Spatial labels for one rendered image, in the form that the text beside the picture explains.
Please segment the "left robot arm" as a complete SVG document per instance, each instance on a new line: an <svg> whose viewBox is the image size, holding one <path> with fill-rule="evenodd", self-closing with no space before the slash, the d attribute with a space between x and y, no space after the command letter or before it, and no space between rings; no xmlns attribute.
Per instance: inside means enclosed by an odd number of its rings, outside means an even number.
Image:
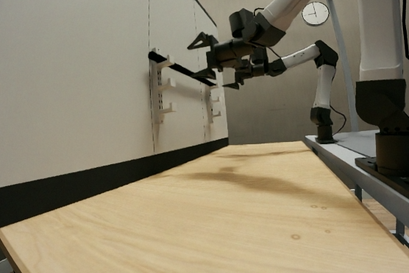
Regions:
<svg viewBox="0 0 409 273"><path fill-rule="evenodd" d="M273 0L254 17L242 8L229 16L238 58L219 64L243 66L241 57L275 46L310 0ZM400 0L358 0L360 81L355 109L375 133L376 157L356 157L355 164L409 199L409 116L405 109ZM252 42L253 41L253 42ZM257 46L257 47L256 47Z"/></svg>

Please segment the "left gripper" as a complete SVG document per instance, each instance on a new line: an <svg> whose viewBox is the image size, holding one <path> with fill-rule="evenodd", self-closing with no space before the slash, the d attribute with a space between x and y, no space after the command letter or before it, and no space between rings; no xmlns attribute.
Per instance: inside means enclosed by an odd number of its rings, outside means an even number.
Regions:
<svg viewBox="0 0 409 273"><path fill-rule="evenodd" d="M199 41L203 41L204 43L202 42L196 45ZM224 69L223 66L219 64L220 62L238 58L233 47L230 48L230 45L232 45L232 39L219 43L213 35L200 32L196 39L187 47L187 49L191 50L209 46L210 51L206 52L207 68L191 74L190 77L202 77L216 80L216 73L212 68L217 68L219 73L223 72Z"/></svg>

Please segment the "light grey wall panel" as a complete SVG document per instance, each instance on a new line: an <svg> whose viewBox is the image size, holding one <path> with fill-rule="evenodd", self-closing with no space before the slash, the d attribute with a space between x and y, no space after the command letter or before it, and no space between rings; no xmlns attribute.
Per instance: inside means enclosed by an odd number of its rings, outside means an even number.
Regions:
<svg viewBox="0 0 409 273"><path fill-rule="evenodd" d="M162 68L154 123L152 60L196 73L218 41L198 0L0 0L0 228L103 194L229 146L222 72L211 90ZM166 57L167 58L167 57Z"/></svg>

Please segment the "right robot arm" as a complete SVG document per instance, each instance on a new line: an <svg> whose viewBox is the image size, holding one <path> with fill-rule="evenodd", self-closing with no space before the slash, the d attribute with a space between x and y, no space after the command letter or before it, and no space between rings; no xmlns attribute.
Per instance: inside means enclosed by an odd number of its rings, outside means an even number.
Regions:
<svg viewBox="0 0 409 273"><path fill-rule="evenodd" d="M330 91L332 75L336 63L338 62L338 54L333 49L322 40L317 40L312 46L309 46L306 49L269 63L266 48L262 49L257 47L255 53L252 54L251 59L252 63L254 63L254 65L252 65L252 70L251 63L248 68L243 68L248 65L248 59L242 60L242 67L235 68L235 71L240 72L241 79L253 78L252 73L254 77L265 75L276 77L295 66L313 59L316 68L318 69L316 98L310 111L310 120L316 125L319 125L317 127L318 140L317 138L315 138L315 140L319 144L333 144L338 142L333 139L332 126L330 126L333 125L330 118Z"/></svg>

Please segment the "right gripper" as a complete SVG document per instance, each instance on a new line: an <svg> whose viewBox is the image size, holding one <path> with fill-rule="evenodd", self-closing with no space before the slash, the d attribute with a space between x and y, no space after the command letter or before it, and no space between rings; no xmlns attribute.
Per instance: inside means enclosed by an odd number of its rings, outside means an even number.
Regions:
<svg viewBox="0 0 409 273"><path fill-rule="evenodd" d="M230 84L226 84L226 85L222 85L222 87L226 87L226 86L229 86L229 87L227 87L227 88L234 88L234 89L236 89L237 88L237 90L239 90L239 84L238 83L240 83L241 85L244 85L244 82L243 82L243 79L241 79L241 75L240 75L240 72L235 72L235 82L234 83L230 83Z"/></svg>

